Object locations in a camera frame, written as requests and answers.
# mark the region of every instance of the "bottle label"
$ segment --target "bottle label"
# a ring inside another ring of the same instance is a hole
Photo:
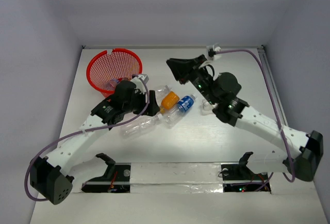
[[[189,96],[185,96],[177,102],[177,104],[179,105],[180,111],[185,113],[194,104],[194,100]]]

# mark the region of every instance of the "basket rim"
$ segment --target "basket rim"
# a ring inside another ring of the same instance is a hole
[[[139,58],[139,56],[137,54],[135,54],[134,52],[130,51],[130,50],[127,50],[127,49],[122,49],[122,48],[116,48],[116,49],[113,49],[111,51],[111,53],[115,53],[115,52],[123,52],[123,53],[127,53],[127,54],[130,54],[132,55],[139,63],[139,74],[142,73],[142,61],[141,59]],[[87,66],[87,70],[86,70],[86,76],[87,76],[87,81],[88,83],[97,91],[99,92],[102,92],[102,93],[108,93],[108,94],[113,94],[114,91],[108,91],[108,90],[104,90],[104,89],[101,89],[100,87],[97,87],[91,80],[91,77],[90,77],[90,71],[91,71],[91,68],[92,66],[94,65],[94,63],[97,61],[97,59],[99,59],[100,57],[104,56],[108,54],[108,51],[107,50],[104,50],[100,53],[98,53],[97,55],[95,55],[93,57],[93,59],[88,63],[88,66]]]

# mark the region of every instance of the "white table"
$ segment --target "white table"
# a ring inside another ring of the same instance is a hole
[[[61,136],[77,130],[90,110],[103,97],[86,79],[89,61],[103,50],[83,50],[72,88]],[[173,86],[180,97],[194,93],[191,84],[175,81],[165,61],[194,58],[205,49],[134,49],[148,74],[148,87]],[[216,73],[231,72],[242,85],[239,97],[261,113],[274,118],[265,83],[257,63],[247,53],[226,54],[213,64]],[[236,162],[246,152],[283,153],[275,146],[245,131],[221,123],[215,116],[201,116],[195,106],[173,129],[158,126],[153,133],[134,140],[122,140],[113,129],[98,140],[77,163],[100,152],[117,163]],[[70,194],[58,206],[37,203],[32,217],[36,223],[326,223],[313,183],[289,184],[282,175],[271,181],[273,195],[248,194]]]

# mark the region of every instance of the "gray wall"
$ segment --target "gray wall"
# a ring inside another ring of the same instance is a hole
[[[29,223],[23,179],[59,136],[81,47],[57,0],[0,0],[0,222]]]
[[[60,1],[85,45],[260,45],[291,0]]]
[[[315,183],[330,220],[330,0],[293,0],[267,55],[289,125],[323,133]]]

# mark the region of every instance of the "red basket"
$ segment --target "red basket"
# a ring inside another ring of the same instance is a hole
[[[104,97],[114,93],[105,90],[107,82],[116,78],[132,79],[133,74],[142,73],[142,62],[140,58],[130,50],[114,49],[111,54],[103,51],[96,55],[87,66],[87,80],[89,84],[98,90]]]

